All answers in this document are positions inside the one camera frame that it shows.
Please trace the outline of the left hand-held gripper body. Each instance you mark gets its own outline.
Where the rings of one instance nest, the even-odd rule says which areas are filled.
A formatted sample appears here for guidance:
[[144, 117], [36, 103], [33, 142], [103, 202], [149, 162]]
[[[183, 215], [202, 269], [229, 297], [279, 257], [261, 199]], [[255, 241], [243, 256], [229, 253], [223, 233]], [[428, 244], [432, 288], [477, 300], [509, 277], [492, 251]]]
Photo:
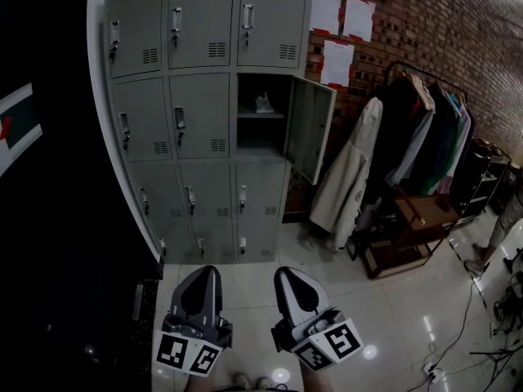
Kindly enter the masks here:
[[232, 347], [233, 324], [217, 316], [211, 325], [168, 313], [154, 333], [154, 361], [191, 376], [208, 377], [223, 350]]

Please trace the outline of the white plastic bag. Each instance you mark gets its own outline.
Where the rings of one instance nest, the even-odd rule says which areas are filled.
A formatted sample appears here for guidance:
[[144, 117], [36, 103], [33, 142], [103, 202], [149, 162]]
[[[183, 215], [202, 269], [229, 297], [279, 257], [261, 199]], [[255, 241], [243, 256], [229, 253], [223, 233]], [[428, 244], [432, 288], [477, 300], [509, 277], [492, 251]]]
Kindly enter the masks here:
[[255, 99], [255, 113], [256, 114], [273, 114], [274, 108], [270, 104], [267, 93], [263, 96], [258, 95]]

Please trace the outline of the grey metal locker cabinet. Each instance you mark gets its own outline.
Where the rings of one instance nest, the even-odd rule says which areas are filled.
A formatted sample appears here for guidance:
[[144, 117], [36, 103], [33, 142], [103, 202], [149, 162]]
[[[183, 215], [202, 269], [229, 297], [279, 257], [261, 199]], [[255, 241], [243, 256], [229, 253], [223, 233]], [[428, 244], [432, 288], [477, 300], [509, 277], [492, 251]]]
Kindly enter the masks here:
[[[190, 41], [230, 33], [230, 153], [236, 259], [272, 261], [293, 172], [316, 184], [336, 102], [305, 76], [312, 0], [105, 0], [108, 26], [180, 32]], [[267, 93], [273, 114], [256, 114]]]

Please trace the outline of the person's left forearm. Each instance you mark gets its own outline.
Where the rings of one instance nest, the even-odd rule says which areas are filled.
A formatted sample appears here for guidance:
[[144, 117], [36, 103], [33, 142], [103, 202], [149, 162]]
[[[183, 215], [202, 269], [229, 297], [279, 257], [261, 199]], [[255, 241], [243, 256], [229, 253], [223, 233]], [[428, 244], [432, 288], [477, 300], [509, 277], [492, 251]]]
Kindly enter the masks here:
[[213, 392], [215, 389], [215, 373], [207, 377], [189, 375], [183, 392]]

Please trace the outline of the white power strip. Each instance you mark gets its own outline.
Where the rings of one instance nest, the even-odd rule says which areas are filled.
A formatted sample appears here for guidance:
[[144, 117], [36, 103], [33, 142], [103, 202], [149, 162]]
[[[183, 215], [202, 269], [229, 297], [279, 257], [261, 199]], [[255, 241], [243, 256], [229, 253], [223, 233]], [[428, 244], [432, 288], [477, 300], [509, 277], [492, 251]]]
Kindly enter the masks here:
[[427, 379], [430, 383], [437, 383], [440, 381], [442, 376], [444, 375], [444, 372], [436, 367], [433, 363], [429, 362], [423, 367], [423, 372], [427, 376]]

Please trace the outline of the beige hanging coat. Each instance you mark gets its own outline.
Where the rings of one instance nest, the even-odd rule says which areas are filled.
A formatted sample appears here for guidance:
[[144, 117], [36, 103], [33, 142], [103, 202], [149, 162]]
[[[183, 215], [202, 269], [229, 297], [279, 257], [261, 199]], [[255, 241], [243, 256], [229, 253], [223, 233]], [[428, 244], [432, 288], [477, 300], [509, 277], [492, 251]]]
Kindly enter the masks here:
[[355, 228], [382, 111], [383, 103], [377, 97], [367, 103], [351, 136], [325, 173], [312, 202], [310, 220], [330, 234], [332, 249], [343, 249]]

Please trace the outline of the brown wooden shelf rack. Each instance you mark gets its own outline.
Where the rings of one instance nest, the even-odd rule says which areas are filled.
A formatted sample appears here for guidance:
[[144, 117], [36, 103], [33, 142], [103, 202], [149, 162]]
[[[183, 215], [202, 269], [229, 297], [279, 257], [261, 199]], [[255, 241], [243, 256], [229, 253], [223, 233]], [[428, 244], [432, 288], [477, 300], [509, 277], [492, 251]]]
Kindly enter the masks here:
[[362, 259], [371, 279], [425, 265], [457, 223], [446, 195], [408, 196], [400, 187], [378, 210]]

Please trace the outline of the grey hanging shirt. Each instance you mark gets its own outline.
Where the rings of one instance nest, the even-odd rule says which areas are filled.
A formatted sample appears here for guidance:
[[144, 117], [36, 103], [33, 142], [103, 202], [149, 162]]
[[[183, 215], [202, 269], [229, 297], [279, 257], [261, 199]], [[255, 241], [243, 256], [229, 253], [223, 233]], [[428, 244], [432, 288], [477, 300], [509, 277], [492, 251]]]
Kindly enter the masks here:
[[400, 161], [400, 164], [394, 170], [390, 171], [386, 176], [386, 183], [388, 183], [389, 186], [396, 186], [404, 178], [409, 177], [413, 163], [418, 156], [423, 142], [425, 141], [435, 113], [436, 111], [434, 109], [429, 109], [422, 116], [421, 122], [415, 128], [407, 150], [405, 151], [405, 154]]

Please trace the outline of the green hanging shirt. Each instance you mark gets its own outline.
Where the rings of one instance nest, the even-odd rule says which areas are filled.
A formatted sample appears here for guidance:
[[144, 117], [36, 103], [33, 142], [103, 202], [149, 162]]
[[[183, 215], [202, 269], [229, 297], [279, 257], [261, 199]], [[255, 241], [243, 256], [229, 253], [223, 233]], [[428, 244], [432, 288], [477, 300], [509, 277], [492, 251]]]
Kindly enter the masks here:
[[424, 171], [423, 181], [422, 181], [422, 185], [421, 185], [421, 194], [422, 195], [430, 194], [432, 191], [432, 188], [439, 183], [439, 181], [443, 178], [443, 176], [446, 174], [448, 168], [450, 167], [451, 158], [454, 155], [454, 150], [455, 150], [456, 144], [457, 144], [460, 125], [461, 125], [461, 117], [458, 114], [456, 114], [454, 111], [454, 131], [452, 132], [452, 135], [450, 137], [448, 156], [446, 157], [443, 167], [440, 169], [440, 174], [435, 179], [431, 179], [429, 176], [429, 174], [430, 174], [429, 168], [430, 168], [430, 163], [431, 163], [431, 143], [432, 143], [432, 138], [431, 138], [428, 154], [425, 155], [425, 159], [427, 160], [427, 163], [425, 164], [425, 171]]

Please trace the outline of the black hanging jacket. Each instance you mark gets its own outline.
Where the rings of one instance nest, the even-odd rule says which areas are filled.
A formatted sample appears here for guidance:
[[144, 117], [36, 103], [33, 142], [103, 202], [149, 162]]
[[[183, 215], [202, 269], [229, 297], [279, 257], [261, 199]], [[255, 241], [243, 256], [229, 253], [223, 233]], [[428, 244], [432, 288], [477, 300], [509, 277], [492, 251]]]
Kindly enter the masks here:
[[363, 204], [374, 204], [386, 175], [400, 162], [410, 141], [412, 117], [419, 107], [418, 93], [406, 76], [396, 78], [382, 94], [382, 120], [373, 150]]

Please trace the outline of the black metal shelf cart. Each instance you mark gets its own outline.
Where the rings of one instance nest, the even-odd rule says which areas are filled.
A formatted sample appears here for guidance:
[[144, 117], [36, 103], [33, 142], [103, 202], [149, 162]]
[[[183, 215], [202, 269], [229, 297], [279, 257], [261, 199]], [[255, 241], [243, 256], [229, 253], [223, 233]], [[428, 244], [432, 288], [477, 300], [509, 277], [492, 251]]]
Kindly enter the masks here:
[[450, 202], [459, 214], [457, 225], [472, 221], [485, 211], [510, 162], [497, 145], [480, 138], [472, 141], [449, 192]]

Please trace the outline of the dark blue hanging shirt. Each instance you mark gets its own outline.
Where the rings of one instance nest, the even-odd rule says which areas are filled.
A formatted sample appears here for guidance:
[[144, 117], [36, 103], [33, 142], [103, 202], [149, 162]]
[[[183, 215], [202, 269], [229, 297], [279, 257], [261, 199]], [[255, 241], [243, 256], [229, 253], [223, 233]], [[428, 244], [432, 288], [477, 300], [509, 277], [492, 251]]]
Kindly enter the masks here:
[[454, 131], [454, 111], [446, 97], [435, 90], [432, 94], [436, 103], [436, 113], [432, 121], [431, 131], [431, 163], [429, 176], [435, 179], [440, 174], [449, 152], [450, 137]]

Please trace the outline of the wooden clothes hanger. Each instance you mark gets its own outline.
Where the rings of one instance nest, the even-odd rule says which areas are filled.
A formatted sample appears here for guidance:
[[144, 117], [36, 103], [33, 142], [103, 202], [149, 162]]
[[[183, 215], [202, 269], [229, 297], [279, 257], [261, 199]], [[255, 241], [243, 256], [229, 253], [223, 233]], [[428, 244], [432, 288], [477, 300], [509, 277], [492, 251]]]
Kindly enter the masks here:
[[426, 88], [423, 80], [415, 74], [406, 73], [405, 77], [408, 79], [414, 90], [418, 94], [420, 102], [423, 104], [425, 110], [434, 111], [436, 109], [434, 100], [432, 99], [430, 92]]

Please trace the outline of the black metal clothes rack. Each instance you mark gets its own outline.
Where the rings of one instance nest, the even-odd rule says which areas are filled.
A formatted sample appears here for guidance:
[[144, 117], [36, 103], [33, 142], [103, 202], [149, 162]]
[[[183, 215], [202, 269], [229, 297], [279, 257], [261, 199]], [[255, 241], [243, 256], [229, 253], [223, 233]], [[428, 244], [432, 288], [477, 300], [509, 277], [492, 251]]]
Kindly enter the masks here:
[[[472, 123], [471, 128], [467, 137], [467, 141], [462, 153], [462, 156], [459, 160], [458, 166], [456, 168], [456, 171], [461, 167], [461, 164], [464, 162], [464, 159], [466, 157], [466, 153], [468, 150], [468, 146], [470, 145], [470, 141], [472, 139], [473, 133], [474, 133], [474, 127], [475, 127], [475, 120], [472, 116], [472, 114], [469, 112], [469, 109], [467, 107], [467, 92], [460, 88], [459, 86], [451, 83], [449, 80], [442, 78], [440, 75], [433, 73], [431, 71], [427, 71], [425, 69], [422, 69], [418, 66], [410, 65], [404, 61], [393, 61], [391, 62], [387, 68], [385, 69], [384, 73], [384, 79], [383, 79], [383, 89], [384, 89], [393, 82], [396, 78], [399, 78], [401, 76], [405, 76], [406, 73], [415, 74], [418, 77], [420, 77], [428, 91], [430, 92], [430, 95], [432, 99], [434, 100], [434, 96], [432, 95], [435, 90], [442, 93], [446, 99], [449, 102], [449, 105], [452, 107], [452, 109], [455, 111], [456, 114], [458, 114], [460, 117], [462, 117], [462, 114], [459, 112], [459, 108], [461, 105], [465, 105], [467, 112], [469, 113]], [[419, 100], [419, 107], [416, 111], [416, 115], [412, 117], [412, 135], [415, 130], [415, 128], [418, 126], [418, 124], [421, 122], [422, 116], [427, 112], [425, 110], [423, 104]], [[416, 157], [411, 172], [409, 173], [408, 178], [404, 178], [398, 185], [398, 187], [405, 189], [408, 194], [421, 194], [421, 185], [423, 181], [424, 171], [425, 171], [425, 164], [427, 163], [427, 160], [425, 159], [425, 155], [428, 154], [429, 151], [429, 144], [431, 140], [431, 131], [434, 130], [434, 127], [430, 126], [430, 129], [427, 133], [427, 136], [425, 138], [425, 141], [422, 144], [421, 149], [419, 150], [418, 156]], [[432, 191], [428, 195], [446, 195], [448, 194], [438, 194], [436, 192], [435, 185], [432, 188]]]

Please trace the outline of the white green wall sign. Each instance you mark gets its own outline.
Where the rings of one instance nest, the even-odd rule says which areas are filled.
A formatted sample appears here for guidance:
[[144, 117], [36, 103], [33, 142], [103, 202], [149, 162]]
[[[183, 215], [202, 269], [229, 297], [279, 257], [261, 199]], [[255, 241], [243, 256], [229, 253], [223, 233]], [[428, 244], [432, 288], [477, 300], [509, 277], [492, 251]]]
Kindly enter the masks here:
[[0, 100], [0, 177], [41, 135], [31, 83]]

